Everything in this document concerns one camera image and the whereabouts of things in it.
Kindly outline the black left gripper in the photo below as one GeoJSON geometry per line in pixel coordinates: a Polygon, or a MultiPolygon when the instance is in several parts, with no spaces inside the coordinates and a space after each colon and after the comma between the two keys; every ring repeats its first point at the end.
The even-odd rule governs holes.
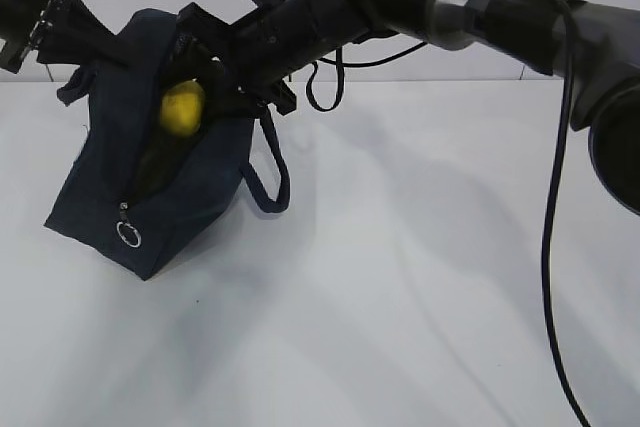
{"type": "Polygon", "coordinates": [[[42,65],[83,65],[103,59],[130,64],[130,47],[104,26],[82,0],[62,0],[57,31],[36,35],[38,25],[60,0],[1,0],[1,68],[20,71],[34,48],[42,65]]]}

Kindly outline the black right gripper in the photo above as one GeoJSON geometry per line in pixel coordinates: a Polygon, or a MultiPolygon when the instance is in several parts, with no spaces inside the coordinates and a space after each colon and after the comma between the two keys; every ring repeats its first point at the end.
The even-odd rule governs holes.
{"type": "Polygon", "coordinates": [[[259,118],[260,103],[253,95],[275,105],[281,115],[294,112],[297,97],[284,82],[293,61],[270,20],[273,12],[259,7],[228,24],[196,3],[181,9],[177,27],[197,41],[174,48],[167,64],[167,84],[210,81],[210,120],[259,118]],[[225,66],[215,64],[210,53],[225,66]]]}

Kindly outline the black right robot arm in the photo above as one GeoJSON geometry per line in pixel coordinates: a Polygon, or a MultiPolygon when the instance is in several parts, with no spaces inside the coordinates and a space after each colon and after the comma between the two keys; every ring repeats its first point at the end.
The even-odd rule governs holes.
{"type": "Polygon", "coordinates": [[[459,51],[481,43],[547,76],[566,79],[569,124],[589,133],[605,189],[639,209],[639,14],[585,0],[253,0],[226,23],[196,4],[178,27],[230,70],[236,84],[279,113],[296,109],[290,74],[348,44],[403,34],[459,51]]]}

